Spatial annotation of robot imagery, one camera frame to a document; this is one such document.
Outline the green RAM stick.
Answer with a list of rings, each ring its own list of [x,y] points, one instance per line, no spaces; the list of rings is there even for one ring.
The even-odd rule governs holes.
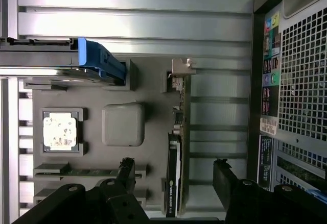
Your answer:
[[[72,169],[67,172],[36,172],[36,178],[64,178],[64,177],[103,177],[114,178],[118,175],[118,170],[104,169]]]

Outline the CPU chip with gold contacts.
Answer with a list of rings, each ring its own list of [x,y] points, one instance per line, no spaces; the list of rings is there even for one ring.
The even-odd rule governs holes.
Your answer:
[[[44,118],[43,144],[52,150],[65,150],[76,146],[76,119],[60,116]]]

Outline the hard disk with blue carrier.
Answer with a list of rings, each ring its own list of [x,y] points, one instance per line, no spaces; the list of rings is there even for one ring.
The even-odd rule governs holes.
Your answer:
[[[124,86],[127,67],[102,44],[84,37],[0,37],[0,77],[28,78],[33,85]]]

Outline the gray parts rack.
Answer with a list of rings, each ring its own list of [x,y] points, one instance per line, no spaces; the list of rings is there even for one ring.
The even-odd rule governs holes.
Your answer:
[[[125,86],[24,85],[32,90],[35,182],[34,206],[66,184],[81,184],[91,190],[103,177],[36,178],[36,172],[67,172],[72,169],[118,170],[124,158],[135,164],[133,194],[141,207],[147,198],[162,201],[160,184],[166,174],[168,134],[173,129],[177,92],[170,92],[171,62],[165,58],[126,59]],[[102,109],[109,104],[141,103],[145,108],[145,138],[140,146],[105,146],[102,143]],[[73,117],[77,122],[77,144],[52,150],[43,144],[43,119]]]

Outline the gray PC case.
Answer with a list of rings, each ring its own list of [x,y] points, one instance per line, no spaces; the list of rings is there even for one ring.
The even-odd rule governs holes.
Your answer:
[[[248,174],[327,204],[327,0],[253,0]]]

